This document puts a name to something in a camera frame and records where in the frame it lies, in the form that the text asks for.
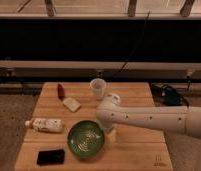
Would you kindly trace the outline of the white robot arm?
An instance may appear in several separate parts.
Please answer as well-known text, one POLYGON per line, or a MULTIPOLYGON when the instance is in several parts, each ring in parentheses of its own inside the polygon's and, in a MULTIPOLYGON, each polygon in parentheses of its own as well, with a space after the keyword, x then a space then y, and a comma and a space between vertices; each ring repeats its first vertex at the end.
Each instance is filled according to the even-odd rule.
MULTIPOLYGON (((106 133, 115 124, 126 124, 201 139, 201 107, 122 107, 120 96, 108 93, 97 107, 96 118, 106 133)), ((201 146, 194 171, 201 171, 201 146)))

